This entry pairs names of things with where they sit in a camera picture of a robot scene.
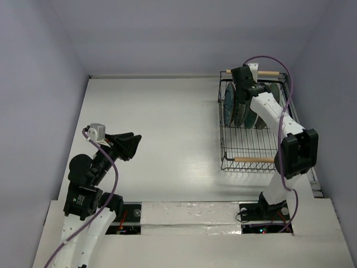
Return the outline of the teal blue plate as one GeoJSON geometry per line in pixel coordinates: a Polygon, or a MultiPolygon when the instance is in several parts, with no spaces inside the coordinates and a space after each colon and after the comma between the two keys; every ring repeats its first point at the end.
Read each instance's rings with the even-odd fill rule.
{"type": "Polygon", "coordinates": [[[225,88],[223,104],[224,126],[230,127],[234,121],[236,113],[235,86],[229,82],[225,88]]]}

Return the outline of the blue white floral plate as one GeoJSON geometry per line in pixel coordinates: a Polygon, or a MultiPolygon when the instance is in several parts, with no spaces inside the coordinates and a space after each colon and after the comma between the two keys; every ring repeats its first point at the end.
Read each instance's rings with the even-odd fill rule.
{"type": "Polygon", "coordinates": [[[246,95],[237,85],[235,86],[235,112],[234,112],[234,124],[235,127],[240,127],[245,120],[246,112],[246,95]]]}

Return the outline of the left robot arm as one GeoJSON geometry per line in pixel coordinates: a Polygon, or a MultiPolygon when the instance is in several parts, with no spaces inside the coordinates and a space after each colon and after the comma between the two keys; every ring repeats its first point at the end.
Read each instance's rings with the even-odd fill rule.
{"type": "Polygon", "coordinates": [[[115,161],[131,160],[142,139],[132,132],[109,135],[103,125],[87,126],[82,134],[97,152],[93,157],[76,155],[69,163],[64,249],[56,259],[59,267],[89,267],[99,240],[112,222],[126,219],[123,197],[115,193],[119,182],[115,161]]]}

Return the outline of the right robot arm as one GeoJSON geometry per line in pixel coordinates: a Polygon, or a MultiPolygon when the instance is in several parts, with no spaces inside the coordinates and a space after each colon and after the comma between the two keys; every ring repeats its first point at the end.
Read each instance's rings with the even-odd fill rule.
{"type": "Polygon", "coordinates": [[[258,70],[251,64],[230,71],[235,89],[235,104],[244,107],[243,117],[252,111],[277,137],[274,157],[275,173],[260,193],[258,202],[244,212],[255,221],[268,221],[286,203],[289,192],[297,194],[295,182],[317,162],[319,135],[297,123],[276,101],[271,89],[255,77],[258,70]]]}

